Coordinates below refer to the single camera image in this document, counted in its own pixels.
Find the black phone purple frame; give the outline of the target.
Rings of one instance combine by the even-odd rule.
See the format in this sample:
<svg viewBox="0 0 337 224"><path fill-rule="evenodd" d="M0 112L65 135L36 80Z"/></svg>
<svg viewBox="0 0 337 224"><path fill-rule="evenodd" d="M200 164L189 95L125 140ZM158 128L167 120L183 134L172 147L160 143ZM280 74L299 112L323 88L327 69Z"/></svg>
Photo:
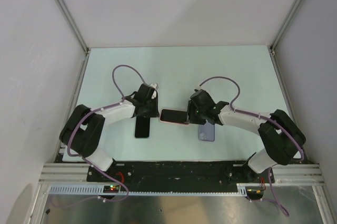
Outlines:
<svg viewBox="0 0 337 224"><path fill-rule="evenodd" d="M180 110L162 109L160 121L174 124L188 124L187 112Z"/></svg>

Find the right small circuit board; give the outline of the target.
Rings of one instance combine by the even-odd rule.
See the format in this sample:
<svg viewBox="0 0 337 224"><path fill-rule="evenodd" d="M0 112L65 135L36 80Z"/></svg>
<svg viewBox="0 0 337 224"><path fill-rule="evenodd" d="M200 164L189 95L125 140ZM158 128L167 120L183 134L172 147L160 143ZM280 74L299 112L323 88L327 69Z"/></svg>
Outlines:
<svg viewBox="0 0 337 224"><path fill-rule="evenodd" d="M253 189L253 188L246 188L246 197L249 200L257 201L261 200L264 195L264 189Z"/></svg>

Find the left aluminium frame post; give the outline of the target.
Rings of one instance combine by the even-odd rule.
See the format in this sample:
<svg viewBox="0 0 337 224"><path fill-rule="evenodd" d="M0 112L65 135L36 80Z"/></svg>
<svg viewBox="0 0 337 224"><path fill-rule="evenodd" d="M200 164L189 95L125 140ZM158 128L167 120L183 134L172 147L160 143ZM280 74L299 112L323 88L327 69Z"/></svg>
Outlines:
<svg viewBox="0 0 337 224"><path fill-rule="evenodd" d="M56 5L58 6L59 10L61 11L62 15L64 16L64 19L68 26L70 27L70 30L74 34L78 44L80 45L82 51L84 52L85 56L89 53L89 48L80 32L80 29L78 28L75 19L73 18L70 10L68 9L65 0L55 0Z"/></svg>

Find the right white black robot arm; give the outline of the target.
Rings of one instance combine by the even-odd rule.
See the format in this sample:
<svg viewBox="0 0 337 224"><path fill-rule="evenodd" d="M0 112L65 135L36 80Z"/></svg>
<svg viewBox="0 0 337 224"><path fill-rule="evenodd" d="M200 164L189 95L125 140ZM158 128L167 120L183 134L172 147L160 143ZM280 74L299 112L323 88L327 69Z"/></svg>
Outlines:
<svg viewBox="0 0 337 224"><path fill-rule="evenodd" d="M288 165L299 153L304 159L303 145L306 137L283 110L273 113L253 113L236 109L233 103L215 103L208 92L195 90L187 106L187 123L233 126L258 135L264 148L253 154L243 169L244 178L256 182L266 169Z"/></svg>

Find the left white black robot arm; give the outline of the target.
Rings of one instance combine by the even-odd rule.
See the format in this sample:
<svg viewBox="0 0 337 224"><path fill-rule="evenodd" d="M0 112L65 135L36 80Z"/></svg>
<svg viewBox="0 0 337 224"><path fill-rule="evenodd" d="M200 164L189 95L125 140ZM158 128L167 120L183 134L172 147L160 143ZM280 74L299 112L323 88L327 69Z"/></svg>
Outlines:
<svg viewBox="0 0 337 224"><path fill-rule="evenodd" d="M158 91L157 84L141 84L131 95L121 102L91 109L78 105L66 121L60 132L59 140L73 150L90 165L99 168L98 175L105 181L112 181L117 174L113 166L114 159L101 147L99 142L105 125L110 125L134 117L157 118Z"/></svg>

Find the right aluminium frame post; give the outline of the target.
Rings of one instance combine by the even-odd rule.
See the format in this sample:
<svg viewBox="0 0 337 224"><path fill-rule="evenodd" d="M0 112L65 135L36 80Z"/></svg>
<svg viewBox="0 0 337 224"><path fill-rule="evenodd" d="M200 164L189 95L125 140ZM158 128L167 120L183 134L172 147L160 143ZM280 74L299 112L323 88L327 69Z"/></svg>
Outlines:
<svg viewBox="0 0 337 224"><path fill-rule="evenodd" d="M271 45L270 45L270 52L272 55L275 55L275 51L279 43L281 42L282 38L286 34L287 30L291 26L292 22L294 21L297 13L299 12L301 6L303 5L305 0L294 0L289 11L286 14L284 21L282 22L279 30L277 31Z"/></svg>

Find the small circuit board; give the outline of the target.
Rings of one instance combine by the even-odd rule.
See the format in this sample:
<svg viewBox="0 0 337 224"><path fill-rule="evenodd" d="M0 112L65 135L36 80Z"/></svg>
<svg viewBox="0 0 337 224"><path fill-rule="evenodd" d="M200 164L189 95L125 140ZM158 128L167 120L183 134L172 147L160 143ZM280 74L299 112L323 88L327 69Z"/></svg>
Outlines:
<svg viewBox="0 0 337 224"><path fill-rule="evenodd" d="M253 189L253 188L246 188L246 197L249 200L257 201L261 200L264 195L264 189Z"/></svg>
<svg viewBox="0 0 337 224"><path fill-rule="evenodd" d="M117 193L120 190L120 186L115 186L115 185L109 185L109 186L104 186L103 192L104 193Z"/></svg>

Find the lilac phone case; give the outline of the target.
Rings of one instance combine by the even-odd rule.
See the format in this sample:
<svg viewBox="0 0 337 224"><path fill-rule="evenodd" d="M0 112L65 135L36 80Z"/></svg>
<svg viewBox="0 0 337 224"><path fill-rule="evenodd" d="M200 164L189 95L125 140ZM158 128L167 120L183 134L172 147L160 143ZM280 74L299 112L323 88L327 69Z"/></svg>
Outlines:
<svg viewBox="0 0 337 224"><path fill-rule="evenodd" d="M199 140L203 142L215 141L215 125L206 122L204 125L199 125Z"/></svg>

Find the black phone teal frame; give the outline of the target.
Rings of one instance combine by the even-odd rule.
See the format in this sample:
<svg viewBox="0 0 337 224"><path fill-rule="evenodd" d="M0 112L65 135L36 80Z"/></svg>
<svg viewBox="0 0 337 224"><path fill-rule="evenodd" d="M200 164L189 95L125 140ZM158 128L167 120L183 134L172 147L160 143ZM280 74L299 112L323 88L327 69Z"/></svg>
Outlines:
<svg viewBox="0 0 337 224"><path fill-rule="evenodd" d="M150 118L138 116L135 122L134 136L137 139L147 139L150 136Z"/></svg>

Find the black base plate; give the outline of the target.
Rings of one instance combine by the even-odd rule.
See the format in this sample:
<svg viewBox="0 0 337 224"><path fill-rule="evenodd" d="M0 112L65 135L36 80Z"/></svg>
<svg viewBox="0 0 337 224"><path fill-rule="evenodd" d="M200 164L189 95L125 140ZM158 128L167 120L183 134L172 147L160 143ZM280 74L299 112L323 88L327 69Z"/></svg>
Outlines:
<svg viewBox="0 0 337 224"><path fill-rule="evenodd" d="M118 161L103 172L89 167L87 181L107 182L108 176L120 179L127 186L187 179L229 183L260 183L271 179L274 182L272 171L255 173L245 161Z"/></svg>

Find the left small circuit board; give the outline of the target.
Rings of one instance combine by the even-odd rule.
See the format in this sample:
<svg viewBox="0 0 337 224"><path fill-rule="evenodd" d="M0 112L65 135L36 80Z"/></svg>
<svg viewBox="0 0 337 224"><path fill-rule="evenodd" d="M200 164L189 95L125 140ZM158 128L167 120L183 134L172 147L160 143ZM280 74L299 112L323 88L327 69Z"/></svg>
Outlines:
<svg viewBox="0 0 337 224"><path fill-rule="evenodd" d="M120 190L120 186L115 186L115 185L109 185L109 186L104 186L103 192L104 193L117 193Z"/></svg>

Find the aluminium frame post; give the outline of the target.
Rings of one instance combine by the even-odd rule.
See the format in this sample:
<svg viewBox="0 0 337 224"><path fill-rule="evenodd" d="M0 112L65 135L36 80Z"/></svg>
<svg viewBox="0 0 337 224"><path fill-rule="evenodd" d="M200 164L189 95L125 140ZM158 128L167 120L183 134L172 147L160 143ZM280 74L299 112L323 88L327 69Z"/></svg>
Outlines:
<svg viewBox="0 0 337 224"><path fill-rule="evenodd" d="M80 32L80 29L78 28L75 19L73 18L70 10L68 9L65 0L55 0L56 5L58 6L59 10L61 11L62 15L64 16L64 19L68 26L70 27L70 30L74 34L78 44L80 45L82 51L84 52L85 56L89 53L89 48Z"/></svg>
<svg viewBox="0 0 337 224"><path fill-rule="evenodd" d="M282 22L279 30L277 31L271 45L270 45L270 52L272 55L275 55L275 51L279 43L281 42L282 38L286 34L287 30L291 26L292 22L294 21L297 13L299 12L301 6L303 5L305 0L294 0L289 11L286 14L284 21Z"/></svg>

